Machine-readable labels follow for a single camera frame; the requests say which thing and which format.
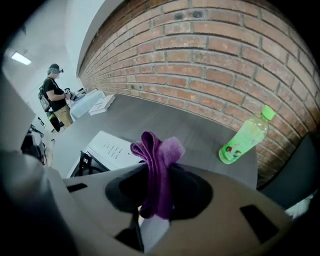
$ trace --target ceiling light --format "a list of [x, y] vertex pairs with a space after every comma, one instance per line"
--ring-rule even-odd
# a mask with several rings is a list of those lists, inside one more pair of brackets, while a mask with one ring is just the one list
[[31, 63], [31, 60], [26, 58], [25, 56], [21, 55], [18, 52], [15, 52], [12, 56], [11, 59], [16, 60], [17, 62], [21, 62], [25, 65], [29, 65]]

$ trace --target green plastic bottle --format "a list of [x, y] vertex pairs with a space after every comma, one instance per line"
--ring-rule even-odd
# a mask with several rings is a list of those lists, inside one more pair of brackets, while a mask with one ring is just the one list
[[219, 150], [220, 160], [227, 165], [232, 164], [262, 142], [268, 133], [268, 121], [272, 120], [275, 114], [271, 107], [265, 105], [261, 116], [253, 115], [247, 119], [236, 135]]

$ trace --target backpack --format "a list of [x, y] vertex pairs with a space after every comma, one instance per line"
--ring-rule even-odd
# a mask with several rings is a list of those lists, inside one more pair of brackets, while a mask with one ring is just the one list
[[39, 101], [41, 103], [41, 106], [42, 106], [44, 112], [48, 112], [49, 109], [51, 108], [51, 106], [50, 106], [50, 103], [49, 103], [49, 101], [47, 99], [48, 96], [46, 95], [46, 93], [44, 91], [44, 86], [43, 85], [39, 88], [38, 97], [39, 97]]

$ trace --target man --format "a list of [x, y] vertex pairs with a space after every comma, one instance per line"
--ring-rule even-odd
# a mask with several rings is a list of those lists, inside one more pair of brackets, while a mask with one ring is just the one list
[[67, 128], [73, 123], [70, 116], [70, 108], [66, 103], [66, 99], [70, 99], [71, 95], [64, 93], [55, 81], [55, 79], [59, 78], [60, 72], [60, 68], [57, 64], [52, 64], [49, 67], [47, 71], [47, 78], [43, 82], [43, 93], [46, 94], [46, 98], [50, 103], [54, 114], [64, 124], [64, 127]]

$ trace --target bottle cap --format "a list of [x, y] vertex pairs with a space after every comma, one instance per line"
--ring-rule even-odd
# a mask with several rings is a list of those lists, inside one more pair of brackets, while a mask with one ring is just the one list
[[274, 118], [276, 112], [274, 112], [274, 110], [269, 107], [268, 105], [265, 105], [263, 107], [263, 109], [261, 110], [261, 114], [268, 120], [272, 120], [272, 118]]

